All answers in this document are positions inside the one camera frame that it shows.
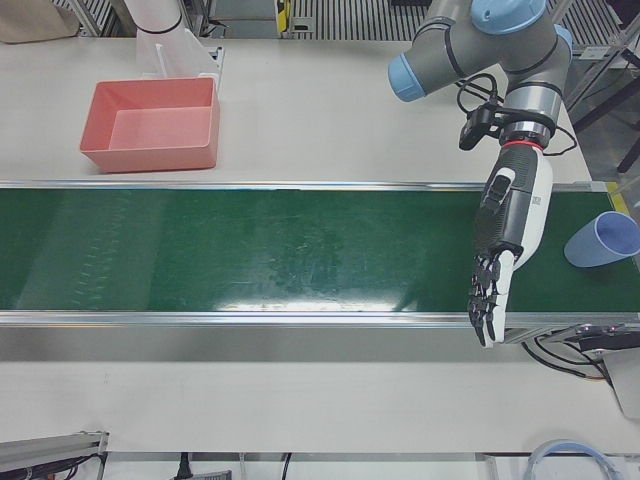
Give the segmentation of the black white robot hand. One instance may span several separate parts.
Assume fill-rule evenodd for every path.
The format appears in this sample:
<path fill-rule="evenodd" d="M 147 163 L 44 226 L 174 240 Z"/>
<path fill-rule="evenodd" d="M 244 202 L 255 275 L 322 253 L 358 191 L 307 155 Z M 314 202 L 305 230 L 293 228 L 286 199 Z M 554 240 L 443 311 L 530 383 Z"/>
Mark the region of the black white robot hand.
<path fill-rule="evenodd" d="M 544 233 L 553 170 L 540 147 L 502 146 L 474 220 L 474 268 L 468 315 L 482 347 L 502 343 L 513 273 L 536 252 Z"/>

